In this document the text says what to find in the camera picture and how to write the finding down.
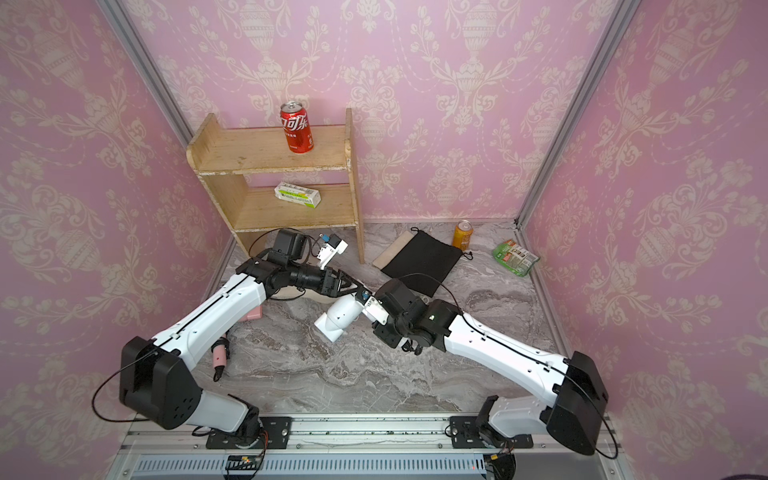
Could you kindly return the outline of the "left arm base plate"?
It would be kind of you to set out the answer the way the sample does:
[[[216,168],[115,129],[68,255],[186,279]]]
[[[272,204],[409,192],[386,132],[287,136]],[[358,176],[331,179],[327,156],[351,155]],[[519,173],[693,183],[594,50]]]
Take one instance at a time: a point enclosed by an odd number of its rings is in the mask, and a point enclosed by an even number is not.
[[[208,435],[205,446],[208,450],[286,450],[292,425],[290,416],[261,417],[253,434],[244,430],[238,434],[214,430]]]

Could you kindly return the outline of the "white hair dryer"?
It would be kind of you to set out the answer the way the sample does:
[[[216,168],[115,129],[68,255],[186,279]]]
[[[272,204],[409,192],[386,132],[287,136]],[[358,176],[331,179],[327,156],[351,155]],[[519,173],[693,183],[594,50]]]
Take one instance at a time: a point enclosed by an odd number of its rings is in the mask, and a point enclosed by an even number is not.
[[[363,312],[364,305],[355,294],[345,295],[334,302],[314,323],[320,333],[330,342],[336,342],[346,328]]]

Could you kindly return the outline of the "black drawstring pouch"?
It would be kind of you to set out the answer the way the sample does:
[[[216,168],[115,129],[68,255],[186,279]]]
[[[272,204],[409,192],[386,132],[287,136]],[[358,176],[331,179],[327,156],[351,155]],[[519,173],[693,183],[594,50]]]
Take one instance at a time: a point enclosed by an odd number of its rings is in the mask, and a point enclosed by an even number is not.
[[[416,227],[409,231],[415,234],[413,239],[381,271],[409,289],[433,297],[459,259],[472,260],[473,253],[446,244]]]

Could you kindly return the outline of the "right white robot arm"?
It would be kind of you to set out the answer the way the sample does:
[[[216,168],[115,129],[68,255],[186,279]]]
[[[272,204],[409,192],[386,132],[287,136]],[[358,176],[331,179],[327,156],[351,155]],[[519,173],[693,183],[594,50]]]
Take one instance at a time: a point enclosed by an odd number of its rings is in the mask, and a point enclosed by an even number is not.
[[[464,357],[533,396],[529,407],[489,396],[473,420],[484,443],[506,447],[516,436],[546,433],[573,452],[598,453],[609,396],[588,355],[565,357],[523,344],[481,323],[454,299],[425,302],[400,280],[385,283],[363,305],[376,336],[390,347]]]

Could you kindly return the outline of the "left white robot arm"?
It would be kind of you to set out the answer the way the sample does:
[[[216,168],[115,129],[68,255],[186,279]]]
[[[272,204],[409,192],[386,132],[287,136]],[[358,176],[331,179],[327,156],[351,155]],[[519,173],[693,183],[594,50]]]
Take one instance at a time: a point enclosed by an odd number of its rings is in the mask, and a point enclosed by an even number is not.
[[[150,339],[135,337],[121,352],[120,403],[165,430],[183,425],[229,435],[239,448],[251,448],[267,435],[256,406],[232,395],[201,388],[192,371],[224,346],[224,336],[251,310],[286,287],[333,300],[320,327],[331,340],[362,312],[371,291],[342,270],[329,267],[344,249],[337,235],[324,239],[317,264],[304,259],[307,236],[278,230],[273,245],[246,260],[215,294],[183,319]]]

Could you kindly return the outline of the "beige linen drawstring bag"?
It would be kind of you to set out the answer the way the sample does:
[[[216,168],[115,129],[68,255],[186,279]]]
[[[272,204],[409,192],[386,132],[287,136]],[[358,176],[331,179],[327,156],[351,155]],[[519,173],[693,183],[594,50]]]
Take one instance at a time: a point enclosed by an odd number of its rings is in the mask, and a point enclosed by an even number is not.
[[[333,297],[322,295],[311,289],[306,289],[303,292],[302,298],[310,299],[319,303],[332,303],[334,301]]]

